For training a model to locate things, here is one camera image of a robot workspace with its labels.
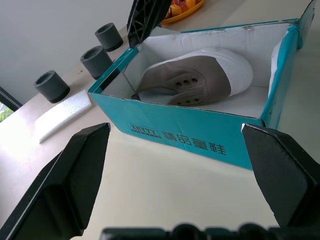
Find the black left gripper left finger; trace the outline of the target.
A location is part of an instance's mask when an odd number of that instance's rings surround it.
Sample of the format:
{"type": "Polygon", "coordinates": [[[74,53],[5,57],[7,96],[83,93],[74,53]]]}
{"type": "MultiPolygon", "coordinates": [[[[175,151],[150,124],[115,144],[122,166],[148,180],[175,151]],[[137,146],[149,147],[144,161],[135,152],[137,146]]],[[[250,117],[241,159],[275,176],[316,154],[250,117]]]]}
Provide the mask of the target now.
{"type": "Polygon", "coordinates": [[[105,122],[74,134],[36,176],[0,228],[0,240],[82,236],[100,188],[110,131],[105,122]]]}

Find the teal cardboard shoebox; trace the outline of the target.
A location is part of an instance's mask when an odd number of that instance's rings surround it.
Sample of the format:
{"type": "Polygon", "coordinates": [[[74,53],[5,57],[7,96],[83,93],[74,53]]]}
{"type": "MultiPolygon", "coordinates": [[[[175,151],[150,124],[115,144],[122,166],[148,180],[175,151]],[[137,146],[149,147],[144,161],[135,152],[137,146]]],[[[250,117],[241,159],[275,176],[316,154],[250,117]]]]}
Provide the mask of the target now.
{"type": "Polygon", "coordinates": [[[183,32],[156,26],[88,92],[125,134],[250,169],[241,127],[278,127],[296,52],[304,45],[315,6],[316,0],[311,0],[300,18],[286,20],[183,32]],[[243,56],[253,70],[250,87],[204,105],[169,105],[175,93],[165,89],[132,99],[148,67],[201,49],[227,49],[243,56]]]}

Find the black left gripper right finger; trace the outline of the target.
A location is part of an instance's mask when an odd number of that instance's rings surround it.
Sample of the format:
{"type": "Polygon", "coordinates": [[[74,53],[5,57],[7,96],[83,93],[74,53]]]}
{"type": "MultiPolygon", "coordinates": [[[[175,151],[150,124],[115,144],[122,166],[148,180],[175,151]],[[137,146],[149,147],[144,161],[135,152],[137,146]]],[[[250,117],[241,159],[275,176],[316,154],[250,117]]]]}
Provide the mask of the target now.
{"type": "Polygon", "coordinates": [[[280,227],[320,227],[320,164],[290,135],[244,123],[256,182],[280,227]]]}

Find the yellow plate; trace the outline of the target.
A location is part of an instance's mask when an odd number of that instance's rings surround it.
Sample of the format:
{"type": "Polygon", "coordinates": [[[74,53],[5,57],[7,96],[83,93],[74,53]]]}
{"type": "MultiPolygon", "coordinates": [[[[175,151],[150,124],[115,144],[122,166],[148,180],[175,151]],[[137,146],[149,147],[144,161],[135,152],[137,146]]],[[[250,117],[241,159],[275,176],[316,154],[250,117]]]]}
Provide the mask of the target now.
{"type": "Polygon", "coordinates": [[[196,12],[205,3],[205,1],[206,0],[196,0],[196,5],[192,8],[188,8],[186,5],[180,7],[178,5],[172,4],[171,0],[171,4],[169,6],[167,14],[164,20],[161,22],[161,25],[174,23],[188,17],[192,13],[196,12]]]}

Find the black window frame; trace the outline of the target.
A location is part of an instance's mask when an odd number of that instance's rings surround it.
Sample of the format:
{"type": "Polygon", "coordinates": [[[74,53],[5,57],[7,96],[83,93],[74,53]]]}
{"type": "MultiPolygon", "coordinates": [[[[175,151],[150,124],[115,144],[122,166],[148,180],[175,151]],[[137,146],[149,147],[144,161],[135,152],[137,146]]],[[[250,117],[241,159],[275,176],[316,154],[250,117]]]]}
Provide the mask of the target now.
{"type": "Polygon", "coordinates": [[[0,103],[4,104],[6,107],[8,107],[14,112],[23,106],[18,100],[16,100],[1,86],[0,86],[0,103]]]}

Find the dark grey foam cylinder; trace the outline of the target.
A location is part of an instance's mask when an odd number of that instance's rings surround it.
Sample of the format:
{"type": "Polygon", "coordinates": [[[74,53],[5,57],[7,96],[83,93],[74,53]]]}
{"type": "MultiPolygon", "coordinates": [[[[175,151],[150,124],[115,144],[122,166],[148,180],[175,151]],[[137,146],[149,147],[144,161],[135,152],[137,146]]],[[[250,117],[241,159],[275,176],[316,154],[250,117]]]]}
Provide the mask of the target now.
{"type": "Polygon", "coordinates": [[[113,61],[101,45],[86,51],[81,56],[80,61],[95,80],[113,64],[113,61]]]}
{"type": "Polygon", "coordinates": [[[54,70],[50,70],[42,74],[34,82],[33,86],[52,104],[64,99],[71,90],[65,81],[54,70]]]}
{"type": "Polygon", "coordinates": [[[113,22],[101,26],[94,34],[106,52],[112,52],[124,43],[113,22]]]}

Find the white foam strip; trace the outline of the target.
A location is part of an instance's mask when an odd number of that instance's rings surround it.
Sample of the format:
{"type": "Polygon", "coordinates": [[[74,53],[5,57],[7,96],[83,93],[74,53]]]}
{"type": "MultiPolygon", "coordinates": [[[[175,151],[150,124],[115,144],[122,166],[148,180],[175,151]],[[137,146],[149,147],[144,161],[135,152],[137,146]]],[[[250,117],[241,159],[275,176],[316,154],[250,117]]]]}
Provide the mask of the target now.
{"type": "Polygon", "coordinates": [[[40,144],[64,125],[92,107],[86,90],[82,90],[41,115],[34,123],[34,134],[40,144]]]}

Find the grey and white canvas shoe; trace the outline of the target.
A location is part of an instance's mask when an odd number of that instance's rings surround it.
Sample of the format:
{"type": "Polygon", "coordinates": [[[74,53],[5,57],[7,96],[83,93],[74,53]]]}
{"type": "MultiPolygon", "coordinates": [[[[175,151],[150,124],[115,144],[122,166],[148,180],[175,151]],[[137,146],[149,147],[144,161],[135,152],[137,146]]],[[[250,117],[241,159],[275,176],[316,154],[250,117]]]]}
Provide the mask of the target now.
{"type": "Polygon", "coordinates": [[[148,67],[132,99],[163,89],[175,93],[168,105],[208,105],[246,91],[253,76],[251,64],[240,54],[205,48],[148,67]]]}

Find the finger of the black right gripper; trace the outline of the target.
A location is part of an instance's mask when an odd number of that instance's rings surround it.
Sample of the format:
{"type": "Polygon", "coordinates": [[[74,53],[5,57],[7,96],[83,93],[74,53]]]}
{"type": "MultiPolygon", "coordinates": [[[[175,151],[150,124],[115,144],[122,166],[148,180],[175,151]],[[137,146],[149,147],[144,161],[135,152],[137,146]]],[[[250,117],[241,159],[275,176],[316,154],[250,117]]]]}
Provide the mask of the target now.
{"type": "Polygon", "coordinates": [[[130,47],[137,47],[153,29],[165,19],[172,0],[133,0],[129,13],[127,39],[130,47]]]}

